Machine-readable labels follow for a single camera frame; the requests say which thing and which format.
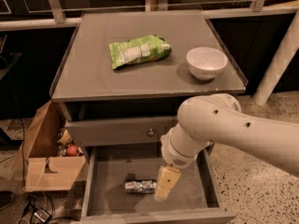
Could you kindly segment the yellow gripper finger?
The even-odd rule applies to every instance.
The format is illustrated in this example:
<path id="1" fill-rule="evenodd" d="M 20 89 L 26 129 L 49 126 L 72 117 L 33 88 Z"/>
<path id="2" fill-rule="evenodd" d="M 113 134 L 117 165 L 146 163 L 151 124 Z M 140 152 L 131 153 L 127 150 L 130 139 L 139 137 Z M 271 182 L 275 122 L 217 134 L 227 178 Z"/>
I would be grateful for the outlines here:
<path id="1" fill-rule="evenodd" d="M 180 170 L 172 166 L 161 166 L 158 177 L 154 199 L 163 202 L 167 199 L 173 187 L 180 179 Z"/>

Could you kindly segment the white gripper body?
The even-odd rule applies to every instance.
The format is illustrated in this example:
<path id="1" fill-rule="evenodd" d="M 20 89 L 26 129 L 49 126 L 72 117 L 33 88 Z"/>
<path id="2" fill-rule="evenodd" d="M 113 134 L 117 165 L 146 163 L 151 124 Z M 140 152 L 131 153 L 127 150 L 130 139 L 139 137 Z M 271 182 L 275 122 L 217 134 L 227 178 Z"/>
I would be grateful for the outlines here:
<path id="1" fill-rule="evenodd" d="M 162 135 L 161 143 L 162 157 L 168 165 L 184 169 L 196 159 L 196 142 L 181 127 Z"/>

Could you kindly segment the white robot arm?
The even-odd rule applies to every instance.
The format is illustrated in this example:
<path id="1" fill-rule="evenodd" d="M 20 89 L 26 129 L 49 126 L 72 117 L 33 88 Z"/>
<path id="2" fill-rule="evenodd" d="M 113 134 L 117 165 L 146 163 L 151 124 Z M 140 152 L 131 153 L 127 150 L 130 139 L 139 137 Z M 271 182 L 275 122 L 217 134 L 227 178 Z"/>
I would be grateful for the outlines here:
<path id="1" fill-rule="evenodd" d="M 227 93 L 194 96 L 178 109 L 178 124 L 161 136 L 166 165 L 157 178 L 154 199 L 162 202 L 198 154 L 214 143 L 240 149 L 291 175 L 299 176 L 299 125 L 241 112 Z"/>

